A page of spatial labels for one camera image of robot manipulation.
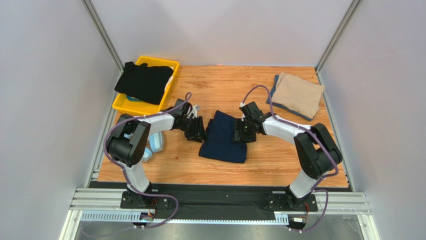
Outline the black t shirt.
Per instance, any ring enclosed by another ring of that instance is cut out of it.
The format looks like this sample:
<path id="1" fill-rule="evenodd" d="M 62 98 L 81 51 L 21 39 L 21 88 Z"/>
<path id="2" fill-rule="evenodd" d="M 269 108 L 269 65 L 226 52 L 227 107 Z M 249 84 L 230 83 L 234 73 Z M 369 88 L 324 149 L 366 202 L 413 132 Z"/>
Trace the black t shirt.
<path id="1" fill-rule="evenodd" d="M 136 65 L 134 62 L 124 64 L 114 90 L 134 99 L 158 105 L 165 94 L 166 85 L 174 70 L 169 66 L 148 66 L 146 63 Z"/>

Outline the yellow plastic bin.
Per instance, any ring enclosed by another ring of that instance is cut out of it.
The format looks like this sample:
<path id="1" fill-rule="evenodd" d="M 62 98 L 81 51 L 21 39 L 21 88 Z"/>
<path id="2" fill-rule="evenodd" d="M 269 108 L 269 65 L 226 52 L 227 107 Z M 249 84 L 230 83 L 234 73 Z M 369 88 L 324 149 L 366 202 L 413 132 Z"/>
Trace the yellow plastic bin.
<path id="1" fill-rule="evenodd" d="M 150 104 L 144 101 L 129 101 L 127 95 L 119 93 L 115 97 L 115 100 L 112 103 L 112 108 L 121 112 L 127 113 L 133 116 L 149 115 L 157 113 L 166 106 L 166 99 L 170 95 L 173 84 L 177 81 L 177 73 L 179 71 L 180 63 L 175 60 L 168 60 L 162 58 L 140 56 L 136 62 L 136 65 L 141 65 L 146 63 L 149 67 L 153 66 L 167 66 L 173 69 L 172 77 L 170 77 L 169 82 L 166 85 L 165 92 L 160 104 Z"/>

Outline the aluminium frame rail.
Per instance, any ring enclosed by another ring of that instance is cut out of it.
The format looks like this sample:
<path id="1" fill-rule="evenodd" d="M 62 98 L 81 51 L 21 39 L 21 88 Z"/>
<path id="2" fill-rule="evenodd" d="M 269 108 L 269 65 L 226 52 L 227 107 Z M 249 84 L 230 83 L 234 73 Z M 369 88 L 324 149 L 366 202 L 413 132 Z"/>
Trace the aluminium frame rail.
<path id="1" fill-rule="evenodd" d="M 299 206 L 277 186 L 154 184 L 144 206 L 123 197 L 126 185 L 93 182 L 75 190 L 60 234 L 74 239 L 361 239 L 377 230 L 366 196 L 318 188 Z"/>

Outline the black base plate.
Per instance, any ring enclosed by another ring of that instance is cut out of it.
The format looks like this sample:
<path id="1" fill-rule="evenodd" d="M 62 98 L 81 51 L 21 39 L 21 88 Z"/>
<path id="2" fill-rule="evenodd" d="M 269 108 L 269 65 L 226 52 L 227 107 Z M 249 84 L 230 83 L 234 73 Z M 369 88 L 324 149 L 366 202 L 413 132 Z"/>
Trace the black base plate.
<path id="1" fill-rule="evenodd" d="M 316 198 L 310 194 L 293 199 L 286 187 L 160 184 L 151 192 L 165 197 L 138 197 L 127 190 L 122 193 L 121 209 L 146 209 L 155 216 L 174 220 L 274 220 L 275 212 L 316 213 Z"/>

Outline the navy t shirt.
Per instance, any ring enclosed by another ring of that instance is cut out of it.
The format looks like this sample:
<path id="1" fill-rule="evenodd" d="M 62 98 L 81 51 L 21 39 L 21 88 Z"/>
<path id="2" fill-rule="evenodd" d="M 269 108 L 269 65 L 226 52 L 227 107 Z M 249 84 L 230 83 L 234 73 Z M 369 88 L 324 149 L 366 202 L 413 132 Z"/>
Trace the navy t shirt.
<path id="1" fill-rule="evenodd" d="M 234 142 L 235 118 L 217 110 L 206 127 L 208 140 L 205 141 L 198 155 L 203 158 L 219 160 L 228 163 L 243 164 L 247 160 L 247 145 L 244 142 Z"/>

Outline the light blue headphones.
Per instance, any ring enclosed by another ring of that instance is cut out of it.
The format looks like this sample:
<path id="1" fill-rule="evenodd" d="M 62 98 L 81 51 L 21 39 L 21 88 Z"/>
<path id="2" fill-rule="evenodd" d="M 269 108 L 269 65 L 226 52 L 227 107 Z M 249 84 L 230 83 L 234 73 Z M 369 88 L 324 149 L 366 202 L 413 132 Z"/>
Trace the light blue headphones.
<path id="1" fill-rule="evenodd" d="M 134 134 L 124 134 L 125 144 L 128 144 L 128 148 L 124 154 L 124 160 L 122 162 L 127 165 L 135 165 L 139 161 L 147 162 L 150 160 L 154 153 L 161 152 L 164 148 L 164 136 L 162 132 L 157 132 L 150 134 L 146 140 L 142 140 L 144 146 L 141 143 L 137 143 L 135 150 L 133 150 L 134 145 L 132 144 L 132 139 Z"/>

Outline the beige folded t shirt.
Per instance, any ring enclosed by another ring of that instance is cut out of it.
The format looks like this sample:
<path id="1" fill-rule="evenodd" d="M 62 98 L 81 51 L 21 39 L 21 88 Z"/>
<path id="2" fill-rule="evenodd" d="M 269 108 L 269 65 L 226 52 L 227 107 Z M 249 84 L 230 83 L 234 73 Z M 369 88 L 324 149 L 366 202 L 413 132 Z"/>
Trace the beige folded t shirt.
<path id="1" fill-rule="evenodd" d="M 284 105 L 290 110 L 314 119 L 320 109 L 324 91 L 323 85 L 281 72 L 271 102 Z"/>

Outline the teal cloth in bin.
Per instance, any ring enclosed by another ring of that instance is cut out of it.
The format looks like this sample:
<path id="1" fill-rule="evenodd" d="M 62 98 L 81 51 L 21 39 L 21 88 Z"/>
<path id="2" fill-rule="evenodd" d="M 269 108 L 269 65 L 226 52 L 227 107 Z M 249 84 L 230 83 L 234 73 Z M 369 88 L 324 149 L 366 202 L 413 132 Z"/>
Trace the teal cloth in bin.
<path id="1" fill-rule="evenodd" d="M 139 102 L 139 101 L 140 101 L 139 99 L 137 99 L 137 98 L 135 98 L 135 97 L 132 97 L 132 96 L 129 96 L 129 95 L 127 95 L 127 96 L 126 96 L 126 98 L 127 98 L 129 101 L 133 101 L 133 102 Z"/>

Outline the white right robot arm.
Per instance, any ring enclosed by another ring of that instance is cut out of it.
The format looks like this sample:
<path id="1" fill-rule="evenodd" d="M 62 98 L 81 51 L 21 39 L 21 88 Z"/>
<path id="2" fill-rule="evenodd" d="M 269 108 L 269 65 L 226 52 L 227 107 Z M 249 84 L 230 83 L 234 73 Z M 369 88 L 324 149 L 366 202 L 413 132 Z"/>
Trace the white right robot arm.
<path id="1" fill-rule="evenodd" d="M 295 146 L 301 171 L 287 187 L 293 199 L 305 198 L 324 179 L 339 173 L 342 153 L 322 123 L 299 124 L 271 113 L 234 120 L 235 142 L 255 142 L 257 134 L 277 137 Z"/>

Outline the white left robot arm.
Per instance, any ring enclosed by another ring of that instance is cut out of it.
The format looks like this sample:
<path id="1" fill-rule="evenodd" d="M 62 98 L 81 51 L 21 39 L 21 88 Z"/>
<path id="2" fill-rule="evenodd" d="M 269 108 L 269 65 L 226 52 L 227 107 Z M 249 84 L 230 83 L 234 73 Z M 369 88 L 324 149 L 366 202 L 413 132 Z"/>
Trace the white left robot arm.
<path id="1" fill-rule="evenodd" d="M 183 131 L 188 141 L 203 143 L 208 140 L 201 116 L 171 109 L 147 116 L 122 114 L 119 122 L 107 133 L 103 142 L 104 154 L 123 172 L 129 193 L 144 199 L 165 197 L 152 193 L 142 158 L 150 135 L 171 130 Z"/>

